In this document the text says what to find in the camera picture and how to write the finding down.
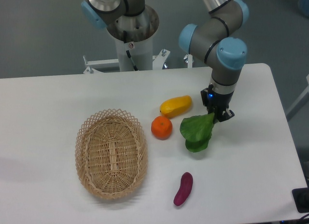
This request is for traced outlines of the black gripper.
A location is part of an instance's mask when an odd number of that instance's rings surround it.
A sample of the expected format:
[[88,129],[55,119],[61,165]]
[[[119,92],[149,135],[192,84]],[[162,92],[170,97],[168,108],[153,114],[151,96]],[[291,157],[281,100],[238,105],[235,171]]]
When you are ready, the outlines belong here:
[[229,109],[229,103],[234,92],[220,94],[215,91],[214,84],[209,84],[208,88],[200,91],[203,106],[206,107],[208,114],[214,113],[213,122],[224,122],[235,116],[234,112]]

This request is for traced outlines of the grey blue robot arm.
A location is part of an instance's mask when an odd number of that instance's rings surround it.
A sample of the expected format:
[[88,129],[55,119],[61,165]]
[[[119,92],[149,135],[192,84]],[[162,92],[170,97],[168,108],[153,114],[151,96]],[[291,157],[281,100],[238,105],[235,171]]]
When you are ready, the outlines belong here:
[[[229,103],[246,62],[247,46],[232,33],[245,24],[248,6],[241,0],[203,0],[210,19],[202,26],[189,24],[179,35],[179,47],[211,67],[209,86],[201,91],[203,105],[214,114],[214,122],[234,116]],[[81,8],[89,22],[120,44],[117,51],[121,71],[153,68],[151,40],[159,18],[145,0],[84,0]]]

